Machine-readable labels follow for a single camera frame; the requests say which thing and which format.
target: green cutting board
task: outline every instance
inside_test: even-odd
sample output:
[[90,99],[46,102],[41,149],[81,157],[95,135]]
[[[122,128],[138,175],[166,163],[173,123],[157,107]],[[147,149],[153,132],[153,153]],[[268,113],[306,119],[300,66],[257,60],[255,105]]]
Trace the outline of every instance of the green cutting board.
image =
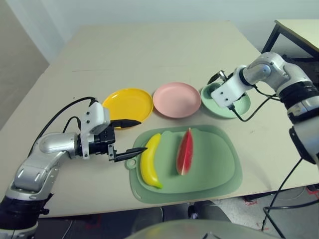
[[176,155],[189,127],[154,129],[142,133],[134,147],[145,146],[156,133],[161,141],[155,154],[155,170],[162,189],[144,183],[140,158],[126,162],[134,196],[145,203],[168,203],[216,197],[235,191],[241,184],[242,171],[234,146],[224,131],[212,125],[190,126],[194,140],[194,155],[188,174],[178,175]]

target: toy watermelon slice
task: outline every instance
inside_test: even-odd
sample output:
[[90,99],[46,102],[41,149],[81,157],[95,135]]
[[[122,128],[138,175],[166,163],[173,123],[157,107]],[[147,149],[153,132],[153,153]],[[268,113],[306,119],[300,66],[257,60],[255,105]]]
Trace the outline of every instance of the toy watermelon slice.
[[193,158],[193,150],[193,137],[189,128],[178,149],[176,169],[179,175],[186,175],[189,172]]

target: white table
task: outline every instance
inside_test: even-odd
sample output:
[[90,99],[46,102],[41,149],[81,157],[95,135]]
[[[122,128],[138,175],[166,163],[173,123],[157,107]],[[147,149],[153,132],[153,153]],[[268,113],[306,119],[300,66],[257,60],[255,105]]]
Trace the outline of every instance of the white table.
[[[259,54],[229,21],[81,28],[0,131],[0,195],[4,195],[42,127],[70,101],[84,96],[103,101],[110,93],[126,87],[142,88],[152,94],[162,84],[173,81],[200,89],[217,71],[231,73]],[[271,92],[266,85],[261,84],[260,89]],[[248,115],[264,100],[252,90],[249,96],[252,106]],[[48,132],[61,131],[70,116],[82,115],[87,107],[87,103],[74,106]],[[273,101],[247,123],[212,118],[203,110],[176,120],[153,113],[142,125],[116,131],[115,147],[118,152],[131,148],[137,136],[150,129],[194,124],[222,128],[240,157],[242,185],[218,199],[277,190],[299,159],[288,134],[291,123],[285,107]],[[285,187],[317,182],[317,168],[302,162]],[[55,194],[47,204],[51,217],[156,206],[135,199],[124,163],[109,162],[105,155],[66,162],[52,192]]]
[[263,52],[271,51],[279,34],[319,59],[319,19],[278,19]]

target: toy banana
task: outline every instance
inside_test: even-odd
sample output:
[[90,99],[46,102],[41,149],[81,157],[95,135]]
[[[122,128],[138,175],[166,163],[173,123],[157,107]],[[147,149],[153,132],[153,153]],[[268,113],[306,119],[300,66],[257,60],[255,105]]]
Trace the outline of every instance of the toy banana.
[[156,149],[160,143],[160,133],[153,135],[146,144],[147,150],[141,155],[141,174],[144,182],[150,186],[162,188],[154,167]]

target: green plate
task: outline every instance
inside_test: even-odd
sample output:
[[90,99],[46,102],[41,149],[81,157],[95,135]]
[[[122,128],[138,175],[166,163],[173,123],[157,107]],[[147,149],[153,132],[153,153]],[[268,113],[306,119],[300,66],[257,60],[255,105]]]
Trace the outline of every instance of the green plate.
[[[224,117],[224,118],[236,118],[236,115],[229,110],[227,107],[221,108],[218,106],[215,100],[212,99],[210,96],[210,93],[213,92],[215,89],[220,87],[220,83],[211,83],[207,86],[205,86],[201,92],[201,100],[203,104],[214,114]],[[245,96],[243,96],[241,99],[235,101],[234,103],[235,109],[239,115],[245,114],[249,108],[250,108],[250,98],[245,93]]]
[[154,129],[142,133],[134,147],[144,146],[156,133],[161,142],[155,155],[155,169],[162,189],[146,185],[140,172],[140,155],[127,160],[134,196],[145,203],[168,203],[203,199],[235,191],[242,182],[240,162],[230,139],[212,125],[191,126],[194,156],[188,174],[178,175],[175,167],[177,149],[189,127]]

